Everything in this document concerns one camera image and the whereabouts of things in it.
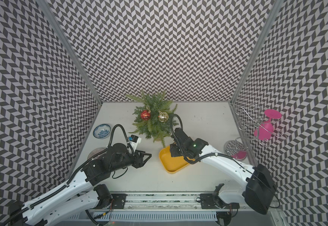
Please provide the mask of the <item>small green christmas tree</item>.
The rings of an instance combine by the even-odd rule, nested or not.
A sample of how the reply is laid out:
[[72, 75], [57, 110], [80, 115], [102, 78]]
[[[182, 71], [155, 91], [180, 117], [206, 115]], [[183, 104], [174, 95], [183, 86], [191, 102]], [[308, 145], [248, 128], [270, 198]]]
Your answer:
[[[135, 120], [133, 126], [135, 130], [133, 134], [143, 135], [146, 139], [151, 139], [154, 142], [160, 142], [163, 147], [166, 147], [165, 138], [171, 135], [170, 118], [176, 112], [178, 105], [172, 107], [172, 100], [166, 98], [166, 91], [159, 91], [154, 94], [148, 94], [145, 91], [140, 92], [140, 96], [127, 94], [126, 98], [140, 103], [134, 110], [133, 115]], [[143, 121], [140, 114], [143, 110], [151, 111], [150, 120]], [[169, 114], [167, 122], [158, 120], [158, 112], [164, 111]]]

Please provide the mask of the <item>gold ball ornament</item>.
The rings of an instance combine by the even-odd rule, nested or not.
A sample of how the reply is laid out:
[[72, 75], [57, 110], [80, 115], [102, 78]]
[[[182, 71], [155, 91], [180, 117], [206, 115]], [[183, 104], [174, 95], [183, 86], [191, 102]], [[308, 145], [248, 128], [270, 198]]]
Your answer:
[[168, 119], [169, 119], [169, 114], [167, 112], [164, 112], [164, 111], [159, 111], [158, 112], [158, 120], [160, 122], [167, 122]]

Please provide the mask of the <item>red ball ornament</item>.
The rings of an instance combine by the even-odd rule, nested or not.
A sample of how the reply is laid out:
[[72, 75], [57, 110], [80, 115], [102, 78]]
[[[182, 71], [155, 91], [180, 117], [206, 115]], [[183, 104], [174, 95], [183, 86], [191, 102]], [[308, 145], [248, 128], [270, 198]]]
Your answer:
[[143, 110], [140, 114], [140, 118], [143, 120], [143, 121], [147, 121], [147, 120], [150, 120], [151, 118], [151, 111], [150, 110]]

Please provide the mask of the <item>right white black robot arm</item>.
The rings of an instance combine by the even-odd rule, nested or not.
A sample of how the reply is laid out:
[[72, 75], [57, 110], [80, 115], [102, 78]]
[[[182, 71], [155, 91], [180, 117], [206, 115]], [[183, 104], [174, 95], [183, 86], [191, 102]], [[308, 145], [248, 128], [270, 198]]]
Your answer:
[[277, 198], [276, 186], [269, 170], [261, 164], [252, 166], [239, 162], [200, 138], [193, 140], [184, 132], [182, 126], [173, 127], [174, 118], [179, 116], [173, 114], [168, 120], [171, 138], [174, 141], [170, 148], [171, 156], [182, 156], [184, 161], [191, 165], [211, 165], [238, 184], [238, 188], [234, 189], [219, 184], [212, 194], [212, 203], [215, 207], [223, 209], [233, 203], [244, 203], [255, 212], [266, 215], [272, 208], [272, 200]]

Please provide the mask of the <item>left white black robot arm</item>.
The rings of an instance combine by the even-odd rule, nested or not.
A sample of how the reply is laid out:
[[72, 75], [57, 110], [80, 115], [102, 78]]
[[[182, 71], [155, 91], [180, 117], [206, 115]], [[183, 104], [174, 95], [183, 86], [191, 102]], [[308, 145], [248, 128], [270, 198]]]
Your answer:
[[152, 157], [137, 150], [138, 136], [125, 136], [125, 142], [113, 144], [110, 135], [107, 148], [80, 165], [62, 184], [27, 202], [9, 206], [9, 218], [3, 226], [54, 226], [66, 218], [89, 209], [112, 207], [113, 198], [102, 184], [113, 172], [130, 166], [143, 167]]

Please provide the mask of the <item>yellow plastic tray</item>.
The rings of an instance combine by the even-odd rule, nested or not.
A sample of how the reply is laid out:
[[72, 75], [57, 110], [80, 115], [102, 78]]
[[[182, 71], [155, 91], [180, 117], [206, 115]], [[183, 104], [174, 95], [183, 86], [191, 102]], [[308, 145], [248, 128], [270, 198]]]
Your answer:
[[189, 163], [184, 160], [183, 156], [172, 157], [170, 147], [171, 146], [167, 146], [159, 152], [159, 159], [167, 173], [175, 174], [187, 167]]

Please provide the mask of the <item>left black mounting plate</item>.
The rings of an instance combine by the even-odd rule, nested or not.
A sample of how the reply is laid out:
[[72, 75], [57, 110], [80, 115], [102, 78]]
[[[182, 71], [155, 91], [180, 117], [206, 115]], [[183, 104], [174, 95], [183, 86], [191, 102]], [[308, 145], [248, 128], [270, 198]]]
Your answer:
[[127, 194], [125, 193], [118, 193], [112, 194], [112, 205], [111, 208], [113, 210], [122, 210], [124, 209], [126, 203]]

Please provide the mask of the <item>black mounting plate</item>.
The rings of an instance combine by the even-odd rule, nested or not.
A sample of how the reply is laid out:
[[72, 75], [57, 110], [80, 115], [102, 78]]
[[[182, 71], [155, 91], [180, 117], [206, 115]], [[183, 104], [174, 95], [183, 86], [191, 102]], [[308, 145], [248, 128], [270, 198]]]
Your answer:
[[122, 210], [124, 209], [126, 203], [127, 194], [125, 193], [118, 193], [112, 194], [112, 205], [111, 208], [113, 210]]
[[225, 203], [219, 196], [202, 193], [199, 195], [202, 209], [239, 209], [238, 203]]

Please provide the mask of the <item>blue patterned small bowl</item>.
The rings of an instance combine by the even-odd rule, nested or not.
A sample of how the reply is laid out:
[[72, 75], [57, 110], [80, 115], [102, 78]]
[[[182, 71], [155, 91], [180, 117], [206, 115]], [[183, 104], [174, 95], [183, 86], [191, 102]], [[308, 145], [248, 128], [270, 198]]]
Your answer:
[[111, 126], [108, 124], [100, 124], [93, 130], [93, 136], [98, 139], [104, 139], [111, 133]]

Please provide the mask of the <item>clear glass dish left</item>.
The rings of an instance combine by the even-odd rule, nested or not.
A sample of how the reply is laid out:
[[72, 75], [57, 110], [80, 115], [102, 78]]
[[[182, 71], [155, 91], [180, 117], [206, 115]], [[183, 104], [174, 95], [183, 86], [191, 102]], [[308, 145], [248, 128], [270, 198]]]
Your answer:
[[87, 160], [94, 160], [97, 159], [100, 155], [102, 155], [106, 151], [106, 148], [96, 148], [91, 151], [87, 157]]

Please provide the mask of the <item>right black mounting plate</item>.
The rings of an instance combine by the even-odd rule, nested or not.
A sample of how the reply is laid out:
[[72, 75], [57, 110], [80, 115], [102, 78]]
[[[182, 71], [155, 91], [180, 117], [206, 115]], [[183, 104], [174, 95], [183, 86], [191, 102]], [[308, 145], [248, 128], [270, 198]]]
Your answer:
[[239, 209], [238, 203], [225, 203], [219, 196], [202, 193], [199, 195], [202, 209]]

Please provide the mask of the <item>white ribbed vent strip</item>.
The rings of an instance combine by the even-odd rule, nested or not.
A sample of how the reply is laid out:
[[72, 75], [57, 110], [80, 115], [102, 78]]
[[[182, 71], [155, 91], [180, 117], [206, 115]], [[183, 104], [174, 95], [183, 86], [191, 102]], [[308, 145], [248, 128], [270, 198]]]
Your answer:
[[100, 221], [170, 222], [170, 221], [217, 221], [213, 212], [114, 212], [97, 218]]

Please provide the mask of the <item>pink plastic wine glass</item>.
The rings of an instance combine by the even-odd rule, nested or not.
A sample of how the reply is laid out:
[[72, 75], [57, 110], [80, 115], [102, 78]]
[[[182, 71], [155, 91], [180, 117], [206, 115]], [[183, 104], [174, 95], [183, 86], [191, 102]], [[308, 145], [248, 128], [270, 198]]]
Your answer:
[[253, 132], [253, 135], [261, 141], [269, 141], [275, 136], [272, 120], [279, 120], [282, 114], [279, 111], [267, 109], [264, 111], [264, 115], [268, 120], [261, 122], [258, 128]]

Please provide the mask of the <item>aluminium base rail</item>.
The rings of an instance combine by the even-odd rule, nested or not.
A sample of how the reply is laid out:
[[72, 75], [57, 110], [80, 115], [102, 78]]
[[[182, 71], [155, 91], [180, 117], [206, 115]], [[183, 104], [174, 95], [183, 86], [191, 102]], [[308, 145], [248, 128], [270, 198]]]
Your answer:
[[239, 209], [202, 209], [199, 195], [212, 192], [112, 192], [127, 194], [124, 209], [114, 211], [254, 211], [240, 203]]

